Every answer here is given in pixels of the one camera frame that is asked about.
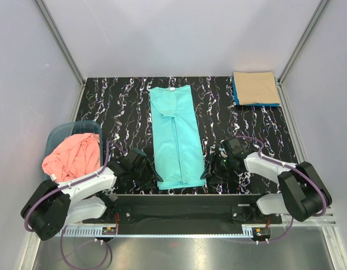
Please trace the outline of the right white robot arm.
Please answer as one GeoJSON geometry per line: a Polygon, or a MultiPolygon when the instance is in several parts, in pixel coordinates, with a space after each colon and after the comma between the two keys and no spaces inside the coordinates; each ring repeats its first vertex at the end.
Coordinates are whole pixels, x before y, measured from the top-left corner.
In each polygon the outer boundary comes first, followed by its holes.
{"type": "Polygon", "coordinates": [[[278,185],[277,193],[262,195],[249,208],[252,221],[261,223],[272,214],[290,215],[303,222],[320,217],[332,204],[332,197],[313,165],[287,163],[263,153],[264,143],[256,140],[259,148],[240,144],[240,137],[222,142],[218,151],[209,156],[201,175],[209,183],[227,183],[234,174],[251,173],[278,185]]]}

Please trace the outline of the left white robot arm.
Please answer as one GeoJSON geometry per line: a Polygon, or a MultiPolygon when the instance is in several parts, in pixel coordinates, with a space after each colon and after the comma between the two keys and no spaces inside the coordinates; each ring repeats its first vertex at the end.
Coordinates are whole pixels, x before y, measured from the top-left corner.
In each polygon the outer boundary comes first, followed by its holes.
{"type": "Polygon", "coordinates": [[[114,199],[104,192],[120,180],[134,180],[148,189],[163,181],[146,153],[133,148],[83,177],[43,181],[21,210],[25,229],[45,241],[75,223],[109,223],[117,214],[114,199]]]}

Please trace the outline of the teal t-shirt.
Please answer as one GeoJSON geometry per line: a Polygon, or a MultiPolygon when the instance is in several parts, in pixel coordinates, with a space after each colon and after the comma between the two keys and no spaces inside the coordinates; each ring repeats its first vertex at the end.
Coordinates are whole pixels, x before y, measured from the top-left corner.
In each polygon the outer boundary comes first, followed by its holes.
{"type": "Polygon", "coordinates": [[[150,90],[154,166],[160,190],[199,187],[204,157],[189,85],[150,90]]]}

